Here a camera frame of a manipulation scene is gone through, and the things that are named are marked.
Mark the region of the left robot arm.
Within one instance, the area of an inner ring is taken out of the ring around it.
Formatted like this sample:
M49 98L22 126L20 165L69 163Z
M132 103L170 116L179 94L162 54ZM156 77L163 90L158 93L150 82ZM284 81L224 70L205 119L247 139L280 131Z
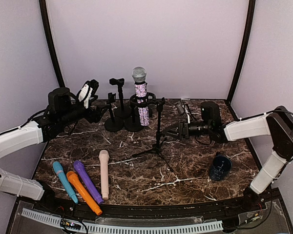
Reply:
M44 110L32 115L23 125L0 133L0 159L28 146L46 143L81 119L98 123L107 106L91 106L98 98L96 90L95 86L86 83L77 95L66 87L50 92L48 106ZM54 213L59 209L59 201L50 194L44 194L46 190L47 186L42 182L0 168L0 192L40 200L42 207Z

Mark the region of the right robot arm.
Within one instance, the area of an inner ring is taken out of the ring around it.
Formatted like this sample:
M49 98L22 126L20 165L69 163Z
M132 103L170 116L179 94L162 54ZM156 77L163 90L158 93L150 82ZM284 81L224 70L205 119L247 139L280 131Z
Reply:
M241 118L229 123L222 123L220 108L212 101L201 103L201 120L191 117L185 122L177 122L163 130L163 134L179 140L191 136L209 136L217 143L227 143L239 139L271 136L272 153L261 170L249 185L253 193L240 199L239 207L249 212L258 204L258 196L282 173L293 161L293 113L284 106Z

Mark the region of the black stand of blue microphone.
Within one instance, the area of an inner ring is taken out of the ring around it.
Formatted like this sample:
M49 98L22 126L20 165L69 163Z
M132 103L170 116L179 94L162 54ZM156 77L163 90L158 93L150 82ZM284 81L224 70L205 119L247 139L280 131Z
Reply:
M117 87L118 87L120 107L115 109L114 114L116 117L120 117L122 119L126 119L126 118L130 117L130 115L131 115L131 108L124 106L124 94L123 94L124 83L125 83L124 78L120 78L120 79L111 78L109 80L110 85L117 85Z

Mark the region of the orange microphone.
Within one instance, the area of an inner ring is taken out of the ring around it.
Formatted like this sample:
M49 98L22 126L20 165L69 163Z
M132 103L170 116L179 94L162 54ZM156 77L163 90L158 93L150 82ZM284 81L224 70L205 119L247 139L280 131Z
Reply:
M74 188L78 191L78 193L81 195L83 200L86 202L86 204L89 206L89 208L96 214L101 215L103 211L99 207L99 205L95 202L95 200L91 197L91 195L88 193L86 188L82 185L80 182L78 175L73 171L68 171L66 173L66 177L68 181L74 186Z

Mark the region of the pink microphone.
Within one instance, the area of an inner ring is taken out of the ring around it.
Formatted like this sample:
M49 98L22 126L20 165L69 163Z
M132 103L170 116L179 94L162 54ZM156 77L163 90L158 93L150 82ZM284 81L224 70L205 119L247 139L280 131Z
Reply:
M108 180L108 161L109 154L107 150L101 150L99 153L100 175L101 175L101 193L103 200L109 199L109 180Z

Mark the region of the black stand of purple microphone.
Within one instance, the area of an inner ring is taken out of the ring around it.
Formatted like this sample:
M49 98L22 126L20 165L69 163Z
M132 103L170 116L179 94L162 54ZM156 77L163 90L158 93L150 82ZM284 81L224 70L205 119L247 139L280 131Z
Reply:
M140 123L139 116L127 118L124 121L124 127L129 132L138 132L144 128Z

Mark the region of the black stand of pink microphone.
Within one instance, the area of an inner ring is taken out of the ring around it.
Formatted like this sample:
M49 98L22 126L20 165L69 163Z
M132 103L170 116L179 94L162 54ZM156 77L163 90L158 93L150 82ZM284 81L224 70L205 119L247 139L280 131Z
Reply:
M116 101L115 93L108 93L108 99L106 104L108 105L108 110L110 118L105 121L105 129L109 132L120 131L124 126L124 121L120 117L116 117L112 111L112 103Z

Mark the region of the black tripod shock-mount stand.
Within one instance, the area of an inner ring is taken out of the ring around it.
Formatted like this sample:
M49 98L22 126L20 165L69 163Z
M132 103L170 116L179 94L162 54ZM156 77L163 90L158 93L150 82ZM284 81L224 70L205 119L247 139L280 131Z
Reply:
M161 99L157 99L155 94L149 93L149 92L147 92L147 95L146 95L146 102L141 103L141 104L137 103L136 94L132 95L130 97L130 103L133 104L134 106L136 106L136 107L145 107L145 106L149 106L149 105L156 105L156 109L157 109L157 112L158 112L156 143L152 145L151 149L145 150L145 151L137 153L137 154L133 154L132 157L137 158L138 156L143 155L143 154L155 154L155 155L158 155L166 163L166 165L168 166L169 170L171 172L174 172L173 168L169 165L167 160L162 155L162 149L161 149L163 143L167 139L165 137L162 142L160 141L161 137L164 137L162 135L162 131L161 131L161 116L162 116L162 111L163 111L165 102L166 101L165 101L164 97L161 98Z

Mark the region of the purple microphone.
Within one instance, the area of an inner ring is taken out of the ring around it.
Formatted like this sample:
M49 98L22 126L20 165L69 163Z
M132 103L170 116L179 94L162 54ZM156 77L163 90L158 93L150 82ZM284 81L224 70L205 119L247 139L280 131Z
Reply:
M89 193L94 198L94 200L99 205L103 204L104 200L103 200L102 196L100 195L100 193L98 192L97 188L95 187L94 183L90 179L88 173L86 172L84 164L79 160L75 160L73 162L73 166L74 166L75 171L78 173L78 175L80 176L80 178L84 182Z

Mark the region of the blue microphone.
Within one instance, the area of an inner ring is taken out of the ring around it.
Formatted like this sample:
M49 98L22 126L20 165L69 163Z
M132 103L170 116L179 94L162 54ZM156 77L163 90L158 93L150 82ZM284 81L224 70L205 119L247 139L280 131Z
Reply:
M55 174L60 179L60 182L63 185L64 189L66 190L68 196L73 200L73 202L75 204L78 204L79 200L78 200L75 191L73 190L72 186L70 185L70 182L68 181L68 179L64 173L62 165L58 161L55 161L52 163L52 167L53 167Z

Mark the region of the silver glitter microphone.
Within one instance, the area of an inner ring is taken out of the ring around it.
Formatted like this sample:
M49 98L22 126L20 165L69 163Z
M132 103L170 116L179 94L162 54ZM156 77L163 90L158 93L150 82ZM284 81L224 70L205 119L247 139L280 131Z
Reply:
M132 78L134 80L135 93L137 98L137 103L141 104L147 101L147 83L146 83L146 70L143 67L135 67L132 70ZM142 126L149 125L149 110L148 106L138 107L140 124Z

